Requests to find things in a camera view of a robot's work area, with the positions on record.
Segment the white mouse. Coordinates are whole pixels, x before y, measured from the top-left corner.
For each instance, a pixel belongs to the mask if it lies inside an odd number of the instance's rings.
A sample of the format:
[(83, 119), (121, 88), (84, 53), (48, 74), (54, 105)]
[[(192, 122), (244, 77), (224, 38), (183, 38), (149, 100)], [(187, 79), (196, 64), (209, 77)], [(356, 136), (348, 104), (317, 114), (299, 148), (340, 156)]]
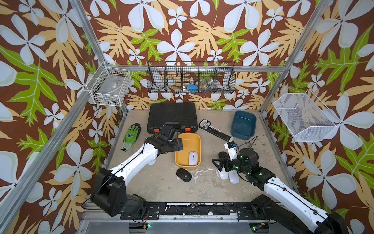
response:
[(216, 175), (218, 178), (222, 179), (222, 180), (227, 180), (229, 178), (229, 174), (228, 172), (225, 171), (225, 169), (223, 169), (222, 171), (219, 171), (218, 169), (216, 170)]
[(191, 151), (189, 154), (189, 166), (197, 166), (198, 164), (198, 153)]
[(154, 165), (154, 164), (156, 163), (156, 160), (157, 160), (157, 159), (153, 159), (153, 160), (149, 161), (149, 162), (148, 162), (148, 165)]
[(228, 177), (229, 177), (231, 184), (238, 184), (240, 181), (238, 173), (235, 170), (228, 172)]

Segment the yellow plastic tray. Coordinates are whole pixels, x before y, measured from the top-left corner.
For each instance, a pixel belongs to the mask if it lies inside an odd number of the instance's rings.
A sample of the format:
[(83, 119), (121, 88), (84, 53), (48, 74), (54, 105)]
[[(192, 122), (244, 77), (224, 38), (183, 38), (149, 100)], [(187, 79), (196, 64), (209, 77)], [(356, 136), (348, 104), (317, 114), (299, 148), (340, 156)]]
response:
[[(183, 150), (175, 153), (175, 163), (178, 167), (183, 169), (194, 169), (197, 168), (202, 160), (201, 151), (201, 138), (198, 134), (193, 133), (182, 133), (178, 136), (182, 139)], [(189, 166), (189, 154), (191, 151), (198, 153), (198, 164), (197, 166)]]

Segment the black bit holder strip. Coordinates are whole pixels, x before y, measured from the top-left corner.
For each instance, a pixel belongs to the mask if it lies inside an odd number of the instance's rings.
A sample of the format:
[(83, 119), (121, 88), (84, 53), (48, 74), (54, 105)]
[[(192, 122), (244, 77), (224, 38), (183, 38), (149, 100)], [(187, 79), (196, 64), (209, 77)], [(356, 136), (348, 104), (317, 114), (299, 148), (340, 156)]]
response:
[(213, 127), (213, 125), (211, 124), (211, 122), (207, 119), (203, 119), (200, 123), (199, 123), (199, 128), (200, 129), (203, 129), (205, 131), (207, 131), (208, 133), (226, 141), (226, 142), (231, 142), (233, 140), (233, 137), (225, 134), (222, 132), (222, 130), (220, 130), (219, 128), (216, 128), (216, 127)]

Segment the black mouse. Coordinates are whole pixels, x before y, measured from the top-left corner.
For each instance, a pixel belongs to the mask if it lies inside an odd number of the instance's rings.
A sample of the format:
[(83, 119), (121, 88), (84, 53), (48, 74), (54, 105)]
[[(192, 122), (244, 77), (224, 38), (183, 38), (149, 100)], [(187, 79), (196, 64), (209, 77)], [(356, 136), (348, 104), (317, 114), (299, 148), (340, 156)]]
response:
[(179, 168), (176, 175), (184, 182), (190, 182), (192, 179), (191, 173), (183, 168)]

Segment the teal plastic tray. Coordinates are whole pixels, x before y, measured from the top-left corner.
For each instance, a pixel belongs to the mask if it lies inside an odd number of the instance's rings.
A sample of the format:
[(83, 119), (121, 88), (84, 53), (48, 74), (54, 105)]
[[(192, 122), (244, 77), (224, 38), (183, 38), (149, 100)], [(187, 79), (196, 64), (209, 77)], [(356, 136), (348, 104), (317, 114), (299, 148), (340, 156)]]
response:
[(257, 118), (245, 111), (236, 111), (231, 125), (231, 135), (242, 140), (250, 140), (256, 130)]

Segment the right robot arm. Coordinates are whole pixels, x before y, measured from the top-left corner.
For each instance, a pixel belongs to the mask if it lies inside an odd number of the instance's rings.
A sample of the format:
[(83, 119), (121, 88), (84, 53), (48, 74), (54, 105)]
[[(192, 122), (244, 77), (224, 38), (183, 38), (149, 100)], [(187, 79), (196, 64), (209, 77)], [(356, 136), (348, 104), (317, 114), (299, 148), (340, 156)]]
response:
[(237, 151), (230, 148), (212, 159), (219, 173), (243, 173), (246, 180), (264, 192), (252, 201), (253, 216), (263, 212), (294, 234), (347, 234), (345, 219), (329, 214), (286, 186), (270, 170), (258, 163), (259, 155), (252, 148)]

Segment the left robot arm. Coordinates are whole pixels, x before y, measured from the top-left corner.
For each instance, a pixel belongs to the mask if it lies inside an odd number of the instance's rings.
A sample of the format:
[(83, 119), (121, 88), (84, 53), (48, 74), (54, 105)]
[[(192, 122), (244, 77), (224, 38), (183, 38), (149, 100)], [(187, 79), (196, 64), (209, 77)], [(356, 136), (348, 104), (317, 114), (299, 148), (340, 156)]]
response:
[(128, 195), (127, 185), (147, 164), (153, 165), (161, 154), (183, 150), (183, 142), (174, 138), (176, 129), (165, 124), (161, 132), (145, 139), (144, 144), (120, 165), (102, 169), (96, 175), (89, 200), (111, 217), (126, 212), (143, 217), (147, 202), (138, 195)]

